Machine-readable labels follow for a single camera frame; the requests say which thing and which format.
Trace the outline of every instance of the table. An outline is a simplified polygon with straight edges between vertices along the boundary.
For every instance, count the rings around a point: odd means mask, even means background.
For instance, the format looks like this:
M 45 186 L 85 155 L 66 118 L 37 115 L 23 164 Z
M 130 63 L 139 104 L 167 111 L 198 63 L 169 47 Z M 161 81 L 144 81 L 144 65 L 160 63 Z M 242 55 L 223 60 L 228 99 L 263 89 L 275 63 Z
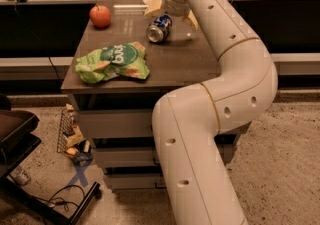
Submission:
M 142 0 L 103 0 L 98 4 L 111 10 L 111 25 L 97 29 L 89 21 L 61 90 L 75 109 L 76 121 L 90 141 L 110 189 L 162 188 L 151 126 L 153 107 L 173 89 L 217 77 L 216 58 L 202 31 L 193 32 L 177 17 L 164 42 L 149 42 L 146 29 L 154 18 L 143 17 L 146 6 Z M 80 80 L 75 71 L 78 57 L 134 41 L 146 47 L 151 71 L 146 80 L 118 77 L 93 85 Z M 230 143 L 230 138 L 220 140 Z

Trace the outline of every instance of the soda can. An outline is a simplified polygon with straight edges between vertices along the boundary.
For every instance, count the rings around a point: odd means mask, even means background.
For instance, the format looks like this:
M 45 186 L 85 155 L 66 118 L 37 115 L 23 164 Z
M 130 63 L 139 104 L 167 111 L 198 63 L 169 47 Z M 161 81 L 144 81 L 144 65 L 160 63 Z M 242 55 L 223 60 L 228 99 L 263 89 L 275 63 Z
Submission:
M 153 43 L 160 43 L 168 36 L 171 27 L 171 17 L 168 14 L 164 14 L 149 24 L 147 37 Z

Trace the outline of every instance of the plastic bag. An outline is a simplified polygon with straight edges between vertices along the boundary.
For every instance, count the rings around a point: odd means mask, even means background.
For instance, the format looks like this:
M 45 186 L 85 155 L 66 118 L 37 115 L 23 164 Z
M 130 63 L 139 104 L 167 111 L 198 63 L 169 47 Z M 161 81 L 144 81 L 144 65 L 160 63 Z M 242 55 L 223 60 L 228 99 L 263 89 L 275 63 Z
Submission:
M 150 71 L 145 64 L 145 54 L 146 49 L 139 42 L 96 49 L 77 59 L 76 72 L 89 84 L 119 75 L 146 79 Z

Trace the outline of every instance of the wire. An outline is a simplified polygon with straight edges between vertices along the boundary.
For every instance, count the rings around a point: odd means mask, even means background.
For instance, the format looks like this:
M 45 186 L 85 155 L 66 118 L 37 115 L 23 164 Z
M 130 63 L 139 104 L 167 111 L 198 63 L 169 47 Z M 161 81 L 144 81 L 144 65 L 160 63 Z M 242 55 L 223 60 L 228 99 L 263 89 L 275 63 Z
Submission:
M 3 148 L 1 148 L 1 153 L 2 153 L 2 156 L 4 158 L 4 164 L 5 166 L 7 167 L 7 156 L 6 156 L 6 153 L 4 152 Z M 21 186 L 15 182 L 14 178 L 12 177 L 11 174 L 9 174 L 10 178 L 13 180 L 13 182 L 20 188 Z M 58 195 L 61 191 L 65 190 L 65 189 L 68 189 L 68 188 L 79 188 L 82 192 L 82 196 L 83 198 L 85 198 L 85 193 L 84 193 L 84 190 L 78 186 L 78 185 L 67 185 L 65 187 L 63 187 L 62 189 L 58 190 L 56 193 L 53 194 L 53 196 L 49 199 L 49 200 L 46 200 L 46 199 L 43 199 L 41 197 L 37 197 L 37 196 L 33 196 L 33 195 L 30 195 L 29 193 L 26 192 L 26 194 L 28 194 L 30 197 L 33 197 L 37 200 L 40 200 L 42 202 L 44 202 L 47 206 L 51 207 L 51 208 L 55 208 L 56 206 L 60 206 L 60 205 L 63 205 L 63 208 L 66 212 L 69 212 L 69 206 L 68 204 L 72 204 L 74 205 L 75 207 L 79 207 L 78 204 L 76 204 L 75 202 L 72 202 L 72 201 L 66 201 L 64 200 L 62 197 L 55 197 L 56 195 Z M 46 219 L 43 218 L 43 223 L 46 225 Z
M 20 12 L 17 10 L 17 4 L 14 5 L 14 11 L 16 13 L 16 15 L 19 17 L 19 19 L 22 21 L 22 23 L 27 27 L 27 29 L 29 30 L 29 32 L 39 41 L 39 43 L 42 46 L 42 49 L 45 51 L 45 53 L 47 54 L 48 60 L 50 62 L 51 67 L 54 69 L 54 72 L 56 74 L 57 79 L 62 82 L 61 78 L 59 77 L 58 71 L 56 66 L 53 64 L 51 57 L 48 53 L 48 50 L 45 48 L 45 45 L 43 44 L 41 38 L 30 28 L 30 26 L 26 23 L 25 18 L 20 14 Z

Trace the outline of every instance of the robot arm segment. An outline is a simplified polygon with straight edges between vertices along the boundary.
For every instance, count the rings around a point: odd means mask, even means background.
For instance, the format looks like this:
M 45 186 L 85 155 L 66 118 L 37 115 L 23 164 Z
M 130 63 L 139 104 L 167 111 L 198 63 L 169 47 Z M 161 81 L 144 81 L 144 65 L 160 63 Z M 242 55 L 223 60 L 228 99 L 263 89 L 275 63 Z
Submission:
M 183 22 L 198 30 L 198 22 L 186 0 L 152 0 L 147 3 L 149 7 L 145 16 L 161 16 L 168 13 L 171 16 L 183 17 Z
M 213 137 L 255 119 L 277 91 L 274 63 L 227 0 L 187 0 L 221 75 L 163 96 L 152 118 L 177 224 L 247 224 Z

